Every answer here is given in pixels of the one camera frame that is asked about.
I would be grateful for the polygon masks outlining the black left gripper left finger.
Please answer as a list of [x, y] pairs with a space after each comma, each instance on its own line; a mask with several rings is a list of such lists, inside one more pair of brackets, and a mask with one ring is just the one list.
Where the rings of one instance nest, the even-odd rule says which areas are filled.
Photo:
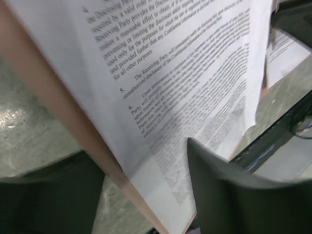
[[2, 234], [90, 234], [105, 173], [84, 152], [0, 179]]

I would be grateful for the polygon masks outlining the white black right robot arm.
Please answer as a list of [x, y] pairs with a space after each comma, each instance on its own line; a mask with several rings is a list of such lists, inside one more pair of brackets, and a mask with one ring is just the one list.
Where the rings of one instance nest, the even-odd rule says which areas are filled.
[[271, 26], [312, 46], [312, 0], [274, 0]]

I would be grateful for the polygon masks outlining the white printed paper stack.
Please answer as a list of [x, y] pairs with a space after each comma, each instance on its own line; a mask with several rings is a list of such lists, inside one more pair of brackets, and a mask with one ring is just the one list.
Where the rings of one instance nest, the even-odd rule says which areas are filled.
[[266, 51], [266, 77], [270, 88], [289, 74], [312, 53], [311, 48], [282, 30], [275, 30], [275, 40]]

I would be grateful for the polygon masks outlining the white printed paper sheet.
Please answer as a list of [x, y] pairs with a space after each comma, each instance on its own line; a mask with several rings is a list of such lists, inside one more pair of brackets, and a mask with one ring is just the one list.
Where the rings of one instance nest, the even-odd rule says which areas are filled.
[[3, 0], [163, 233], [196, 214], [193, 137], [225, 159], [255, 124], [270, 0]]

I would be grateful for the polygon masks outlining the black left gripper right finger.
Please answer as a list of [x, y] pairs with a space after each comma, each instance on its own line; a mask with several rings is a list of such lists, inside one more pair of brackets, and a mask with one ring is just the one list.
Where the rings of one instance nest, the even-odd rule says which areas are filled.
[[312, 182], [272, 181], [246, 172], [187, 140], [187, 158], [203, 234], [309, 234]]

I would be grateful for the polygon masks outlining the pink brown file folder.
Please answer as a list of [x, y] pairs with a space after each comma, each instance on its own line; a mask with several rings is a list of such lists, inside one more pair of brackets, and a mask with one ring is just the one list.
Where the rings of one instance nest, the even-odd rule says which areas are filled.
[[99, 132], [4, 1], [0, 2], [0, 54], [157, 231], [167, 233], [126, 177]]

